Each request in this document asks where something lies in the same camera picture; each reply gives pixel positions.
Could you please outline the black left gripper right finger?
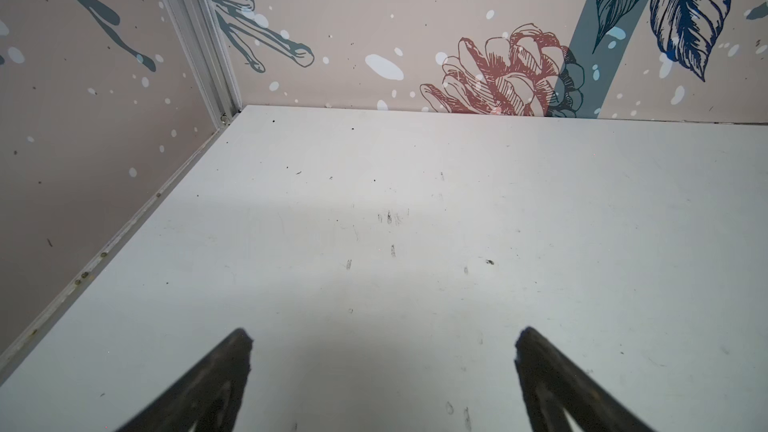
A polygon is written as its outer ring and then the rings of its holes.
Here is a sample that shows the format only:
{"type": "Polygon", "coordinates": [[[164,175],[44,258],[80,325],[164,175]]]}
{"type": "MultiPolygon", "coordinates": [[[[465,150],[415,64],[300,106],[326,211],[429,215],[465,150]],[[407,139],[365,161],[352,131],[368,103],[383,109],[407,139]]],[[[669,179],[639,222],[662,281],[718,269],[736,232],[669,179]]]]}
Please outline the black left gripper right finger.
{"type": "Polygon", "coordinates": [[[525,328],[517,342],[515,367],[531,429],[570,431],[652,430],[603,389],[546,337],[525,328]]]}

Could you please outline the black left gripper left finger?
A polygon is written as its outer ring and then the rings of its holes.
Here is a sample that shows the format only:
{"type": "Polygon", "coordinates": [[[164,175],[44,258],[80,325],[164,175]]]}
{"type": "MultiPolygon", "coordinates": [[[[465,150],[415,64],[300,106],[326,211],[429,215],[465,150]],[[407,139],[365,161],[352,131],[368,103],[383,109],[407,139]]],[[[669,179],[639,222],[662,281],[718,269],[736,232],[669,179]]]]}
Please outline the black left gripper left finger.
{"type": "Polygon", "coordinates": [[[122,431],[232,431],[250,373],[253,340],[228,334],[122,431]]]}

